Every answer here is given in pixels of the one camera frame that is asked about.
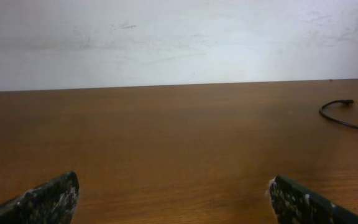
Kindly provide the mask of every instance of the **wood grain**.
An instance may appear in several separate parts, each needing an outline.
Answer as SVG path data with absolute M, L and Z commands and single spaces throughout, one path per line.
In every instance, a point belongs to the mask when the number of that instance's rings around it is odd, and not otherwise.
M 0 203 L 67 170 L 80 223 L 276 223 L 285 174 L 358 213 L 358 80 L 0 93 Z

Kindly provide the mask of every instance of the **tabletop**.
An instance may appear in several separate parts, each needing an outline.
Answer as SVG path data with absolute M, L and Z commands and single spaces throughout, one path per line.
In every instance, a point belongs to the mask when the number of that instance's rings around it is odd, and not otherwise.
M 276 223 L 285 174 L 358 214 L 358 80 L 0 92 L 0 203 L 69 170 L 72 223 Z

